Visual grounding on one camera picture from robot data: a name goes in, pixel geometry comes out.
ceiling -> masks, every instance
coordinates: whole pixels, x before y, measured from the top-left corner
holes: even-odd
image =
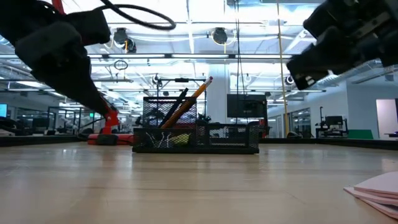
[[[161,12],[177,23],[174,30],[165,32],[148,29],[133,24],[113,11],[105,10],[105,16],[111,32],[116,28],[126,28],[129,37],[134,40],[138,54],[236,54],[238,41],[236,40],[236,18],[239,18],[239,48],[242,54],[275,55],[299,54],[309,44],[315,41],[302,27],[302,22],[322,2],[316,0],[280,1],[280,27],[281,45],[279,45],[278,13],[275,1],[267,0],[241,0],[239,13],[234,7],[226,4],[230,0],[112,0],[114,4],[136,4]],[[100,0],[63,0],[66,13],[87,11],[102,6]],[[141,11],[125,10],[130,15],[156,24],[165,21]],[[227,45],[218,45],[211,38],[216,27],[223,27],[228,35]],[[112,42],[104,45],[87,47],[89,54],[124,54]],[[0,45],[0,54],[14,54],[14,49],[8,45]],[[7,60],[17,66],[23,66],[16,59]],[[123,71],[115,69],[116,59],[93,59],[92,79],[102,90],[123,89],[117,95],[109,96],[115,103],[121,103],[120,98],[132,103],[141,103],[142,97],[155,93],[152,82],[157,74],[160,78],[206,78],[209,76],[209,67],[213,64],[225,63],[231,74],[231,89],[236,89],[237,63],[236,60],[216,59],[187,59],[187,58],[150,58],[131,59],[125,58],[128,68]],[[275,89],[282,86],[280,79],[279,60],[257,59],[244,60],[243,81],[240,86],[248,90]],[[283,66],[284,75],[289,71]],[[13,83],[15,88],[40,88]],[[185,87],[190,90],[198,88],[198,84],[170,82],[164,87],[169,90],[170,96],[179,95]],[[300,99],[303,94],[296,94],[295,99]],[[275,93],[273,99],[278,100],[280,93]],[[203,101],[199,109],[204,108]]]

